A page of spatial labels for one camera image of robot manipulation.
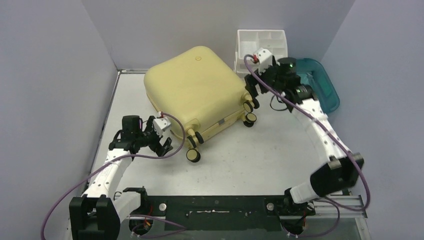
teal plastic bin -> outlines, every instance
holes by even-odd
[[[300,82],[310,85],[316,92],[324,113],[332,113],[339,107],[339,96],[321,63],[311,58],[297,59],[296,72]]]

screw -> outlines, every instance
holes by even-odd
[[[167,209],[167,205],[165,203],[161,203],[159,204],[159,210],[161,210],[162,212],[165,211]]]
[[[274,204],[272,202],[268,203],[266,205],[266,209],[268,209],[269,211],[273,211],[274,210]]]

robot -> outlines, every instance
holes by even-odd
[[[359,168],[362,168],[364,159],[359,153],[352,154],[340,141],[327,121],[327,115],[321,110],[320,102],[313,89],[309,85],[300,83],[300,77],[296,75],[296,59],[288,57],[275,60],[274,56],[263,48],[251,57],[255,63],[259,64],[258,69],[253,74],[244,78],[246,89],[251,96],[255,98],[260,93],[264,94],[269,91],[258,81],[257,77],[260,76],[261,81],[309,114],[309,116],[306,116],[298,108],[287,105],[288,110],[303,124],[313,144],[317,146],[317,149],[323,150],[317,156],[322,166],[312,173],[305,182],[287,189],[283,195],[246,196],[245,198],[238,197],[238,200],[231,197],[225,198],[224,201],[228,201],[227,205],[233,206],[230,209],[240,210],[240,206],[244,206],[240,211],[242,214],[245,212],[246,216],[248,214],[254,215],[263,223],[261,225],[257,222],[259,225],[250,227],[264,228],[267,231],[281,231],[281,226],[278,229],[278,226],[268,222],[270,217],[275,217],[275,215],[302,216],[305,209],[313,212],[312,200],[351,188],[356,184],[359,176],[358,168],[346,152],[341,150],[340,145],[348,151],[348,154],[351,154],[351,158],[353,156]],[[317,124],[317,121],[325,126],[326,131]],[[141,122],[139,116],[123,117],[122,130],[117,132],[110,143],[105,164],[121,156],[136,154],[142,147],[149,147],[159,157],[164,156],[172,149],[170,138],[167,138],[163,145],[160,144],[163,132],[171,127],[171,122],[166,116],[161,113],[158,117],[150,116],[144,130]],[[329,134],[336,138],[337,144],[329,137]],[[111,197],[115,193],[123,173],[132,161],[132,157],[123,157],[113,164],[109,164],[97,175],[82,196],[74,197],[71,200],[68,231],[71,232],[73,240],[116,240],[122,221],[133,214],[150,213],[151,216],[167,218],[173,216],[176,222],[190,230],[211,230],[211,226],[199,227],[201,223],[198,220],[191,221],[190,216],[191,212],[195,210],[204,210],[209,207],[210,209],[217,209],[218,196],[187,196],[190,199],[189,202],[191,202],[191,199],[193,199],[193,203],[195,202],[192,206],[187,206],[190,204],[182,196],[148,196],[146,189],[142,187],[126,188],[122,195],[113,201]],[[179,211],[182,203],[188,209]],[[243,224],[243,218],[237,218],[239,216],[237,212],[239,211],[234,211],[231,216],[237,219],[237,222]],[[236,228],[235,230],[243,229],[243,227],[238,228],[237,226],[234,228]]]

suitcase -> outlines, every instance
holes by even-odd
[[[256,121],[259,107],[245,83],[209,48],[194,47],[150,68],[144,76],[147,97],[160,112],[175,116],[186,132],[187,159],[200,160],[199,145],[241,119]],[[172,133],[182,139],[181,127],[170,119]]]

black wheel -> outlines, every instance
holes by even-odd
[[[249,123],[254,123],[254,122],[256,122],[256,120],[257,120],[258,118],[256,117],[256,115],[255,114],[253,114],[253,113],[251,113],[251,112],[249,112],[248,114],[246,114],[246,121],[247,122],[249,122]]]
[[[251,104],[249,101],[245,101],[245,102],[243,103],[243,108],[244,108],[244,110],[246,110],[246,112],[248,112],[248,113],[253,112],[252,104]]]
[[[200,144],[203,144],[203,143],[205,142],[205,141],[203,140],[202,135],[200,135],[200,132],[196,131],[196,132],[194,132],[194,135],[196,135],[196,138],[197,138],[197,140],[198,140],[198,142],[199,142]]]
[[[253,127],[253,125],[254,125],[255,123],[254,123],[254,122],[244,121],[244,122],[243,122],[243,124],[244,124],[246,127],[251,128],[251,127]]]
[[[196,146],[196,142],[195,142],[195,140],[193,139],[193,137],[192,136],[188,136],[187,137],[187,140],[190,142],[190,144],[191,144],[191,146],[195,149],[195,148],[197,148],[197,146]]]
[[[252,103],[253,103],[253,108],[254,109],[258,109],[259,108],[259,101],[256,99],[256,98],[253,98],[253,100],[252,100]]]
[[[198,152],[196,149],[189,149],[185,156],[192,163],[197,163],[198,161],[200,161],[201,157],[200,152]]]

